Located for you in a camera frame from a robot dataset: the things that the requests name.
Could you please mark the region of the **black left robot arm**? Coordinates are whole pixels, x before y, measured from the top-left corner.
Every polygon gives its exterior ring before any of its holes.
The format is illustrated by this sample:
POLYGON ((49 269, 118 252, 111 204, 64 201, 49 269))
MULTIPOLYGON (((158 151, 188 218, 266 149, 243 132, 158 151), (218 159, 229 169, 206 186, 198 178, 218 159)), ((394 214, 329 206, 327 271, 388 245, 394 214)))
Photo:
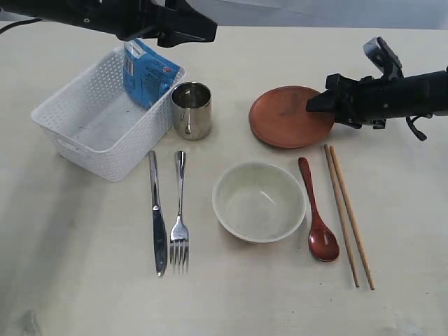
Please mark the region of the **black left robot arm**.
POLYGON ((157 39, 163 48, 215 40, 217 22, 187 1, 16 0, 2 1, 9 13, 104 32, 121 41, 157 39))

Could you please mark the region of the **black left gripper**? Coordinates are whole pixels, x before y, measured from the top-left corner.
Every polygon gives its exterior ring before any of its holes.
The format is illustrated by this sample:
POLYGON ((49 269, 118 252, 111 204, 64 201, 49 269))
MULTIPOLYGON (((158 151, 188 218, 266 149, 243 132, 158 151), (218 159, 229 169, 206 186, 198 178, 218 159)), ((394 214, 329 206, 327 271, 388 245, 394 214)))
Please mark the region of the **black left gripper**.
POLYGON ((172 48, 183 43, 214 42, 218 24, 187 1, 70 1, 79 27, 112 34, 121 41, 157 38, 172 48))

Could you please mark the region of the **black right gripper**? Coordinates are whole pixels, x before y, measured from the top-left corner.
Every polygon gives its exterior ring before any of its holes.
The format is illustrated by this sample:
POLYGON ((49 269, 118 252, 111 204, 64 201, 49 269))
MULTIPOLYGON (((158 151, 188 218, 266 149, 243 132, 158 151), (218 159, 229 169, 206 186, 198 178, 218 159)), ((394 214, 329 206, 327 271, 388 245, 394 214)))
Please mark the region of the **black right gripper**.
POLYGON ((340 73, 328 75, 325 82, 326 91, 309 99, 306 110, 332 113, 336 123, 354 129, 367 125, 374 130, 382 130, 386 126, 386 119, 369 116, 368 111, 373 103, 365 93, 365 89, 372 80, 371 76, 353 80, 340 73))

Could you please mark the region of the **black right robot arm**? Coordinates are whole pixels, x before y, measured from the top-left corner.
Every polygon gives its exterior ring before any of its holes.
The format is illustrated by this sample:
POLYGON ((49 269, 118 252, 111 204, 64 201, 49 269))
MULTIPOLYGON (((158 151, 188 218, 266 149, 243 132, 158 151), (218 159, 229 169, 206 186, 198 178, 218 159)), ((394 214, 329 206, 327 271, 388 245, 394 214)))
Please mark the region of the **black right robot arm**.
POLYGON ((388 119, 447 115, 447 71, 416 76, 366 76, 354 80, 329 75, 326 91, 308 100, 308 112, 331 113, 335 122, 355 129, 371 125, 385 128, 388 119))

